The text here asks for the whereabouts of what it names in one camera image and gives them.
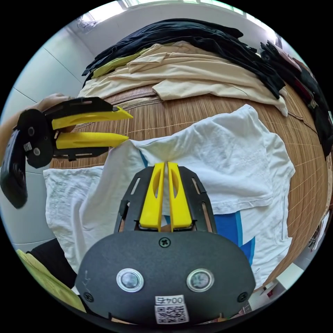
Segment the bed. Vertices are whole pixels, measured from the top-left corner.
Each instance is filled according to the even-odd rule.
[[[289,111],[284,117],[276,107],[249,100],[202,95],[185,99],[162,101],[152,86],[119,93],[106,100],[120,105],[133,119],[89,123],[75,131],[113,132],[130,139],[144,140],[176,133],[192,123],[218,113],[232,112],[244,104],[253,106],[260,120],[285,143],[296,173],[289,191],[288,234],[292,243],[288,255],[276,267],[266,283],[283,272],[306,247],[309,239],[328,210],[332,194],[332,158],[325,159],[311,115],[290,87],[286,86]],[[74,162],[53,160],[51,168],[83,168],[103,165],[107,154]]]

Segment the sticker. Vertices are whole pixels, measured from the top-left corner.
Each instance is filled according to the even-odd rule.
[[[184,295],[156,296],[155,317],[158,324],[181,324],[189,322]]]
[[[31,143],[28,142],[26,143],[25,145],[23,145],[23,149],[25,152],[29,151],[29,150],[32,150],[32,146],[31,146]]]

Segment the screw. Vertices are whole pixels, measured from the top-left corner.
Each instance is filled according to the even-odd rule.
[[[238,297],[237,297],[237,302],[242,303],[247,299],[247,292],[242,292]]]
[[[170,244],[171,244],[170,239],[166,238],[166,237],[161,238],[160,241],[159,241],[159,245],[161,247],[168,247],[168,246],[170,246]]]
[[[39,156],[41,154],[41,151],[39,150],[39,148],[34,148],[34,154],[36,156]]]
[[[35,134],[35,130],[34,130],[34,128],[33,127],[29,127],[28,128],[28,135],[29,136],[33,136]]]
[[[91,294],[89,294],[88,292],[85,292],[83,294],[83,297],[85,298],[86,301],[92,303],[94,301],[94,298]]]

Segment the beige shirt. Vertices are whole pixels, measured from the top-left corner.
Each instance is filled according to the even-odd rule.
[[[164,101],[213,94],[275,105],[288,115],[283,97],[276,99],[254,73],[184,42],[153,45],[125,67],[87,81],[79,97],[104,99],[150,84]],[[284,88],[280,94],[286,96]]]

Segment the black clothing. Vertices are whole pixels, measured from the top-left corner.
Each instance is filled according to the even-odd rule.
[[[333,125],[329,121],[330,109],[316,80],[303,67],[297,68],[284,60],[269,41],[261,43],[261,57],[272,66],[281,78],[287,82],[307,105],[314,121],[319,141],[327,157],[333,146]]]
[[[276,71],[265,63],[255,52],[256,49],[238,40],[243,34],[222,25],[191,20],[170,19],[147,25],[123,38],[96,56],[83,72],[91,79],[93,70],[121,57],[130,56],[152,45],[185,41],[208,52],[214,52],[222,58],[256,74],[262,83],[279,98],[279,91],[285,86]]]

